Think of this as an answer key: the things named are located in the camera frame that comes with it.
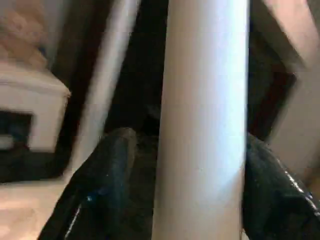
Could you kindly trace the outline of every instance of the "white pipe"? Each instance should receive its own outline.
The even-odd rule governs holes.
[[[72,153],[72,171],[89,157],[103,135],[139,5],[140,0],[114,1],[106,20],[105,34]]]
[[[171,0],[152,240],[238,240],[248,0]]]

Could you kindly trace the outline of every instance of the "white box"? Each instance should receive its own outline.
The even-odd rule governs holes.
[[[0,61],[0,110],[32,114],[28,146],[54,152],[70,92],[49,71]]]

